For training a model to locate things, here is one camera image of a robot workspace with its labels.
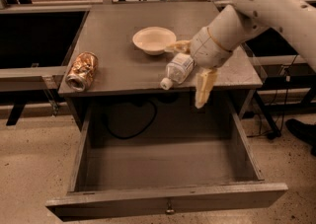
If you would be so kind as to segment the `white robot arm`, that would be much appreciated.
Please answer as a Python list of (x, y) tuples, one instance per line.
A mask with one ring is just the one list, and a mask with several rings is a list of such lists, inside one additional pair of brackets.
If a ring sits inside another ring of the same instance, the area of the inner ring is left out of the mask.
[(202, 68), (196, 83), (198, 109), (208, 100), (216, 70), (242, 42), (267, 29), (278, 32), (316, 70), (316, 9), (303, 0), (231, 0), (192, 39), (166, 47), (171, 52), (189, 54)]

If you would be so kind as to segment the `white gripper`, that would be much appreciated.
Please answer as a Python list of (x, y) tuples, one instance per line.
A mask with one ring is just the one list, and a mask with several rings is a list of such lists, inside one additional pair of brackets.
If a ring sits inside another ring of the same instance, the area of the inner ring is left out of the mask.
[(191, 54), (196, 65), (203, 69), (196, 75), (195, 106), (201, 109), (208, 101), (217, 78), (217, 70), (232, 55), (232, 52), (221, 48), (213, 39), (208, 27), (203, 27), (191, 41), (178, 40), (165, 47), (166, 52)]

